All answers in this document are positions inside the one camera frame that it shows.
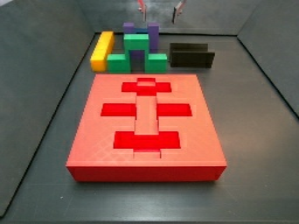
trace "toy block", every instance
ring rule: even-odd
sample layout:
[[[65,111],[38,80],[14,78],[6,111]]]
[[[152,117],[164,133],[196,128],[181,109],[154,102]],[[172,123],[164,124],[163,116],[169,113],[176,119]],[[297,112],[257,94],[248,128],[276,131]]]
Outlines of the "toy block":
[[[167,55],[163,53],[149,53],[148,60],[144,63],[144,71],[146,73],[165,73]]]
[[[133,34],[136,33],[134,31],[134,24],[133,23],[124,23],[122,25],[122,29],[124,29],[124,34]]]
[[[149,52],[156,53],[154,49],[159,49],[159,24],[148,23],[146,30],[149,36]]]
[[[130,73],[130,64],[124,54],[109,54],[106,56],[106,69],[110,73]]]
[[[171,43],[171,67],[211,68],[215,52],[208,52],[208,44]]]
[[[76,181],[213,181],[225,167],[195,74],[96,75],[66,162]]]
[[[93,72],[105,72],[108,63],[106,57],[112,53],[114,36],[112,31],[102,31],[97,40],[89,64]]]
[[[144,50],[148,52],[148,34],[125,34],[124,36],[124,45],[125,50]]]

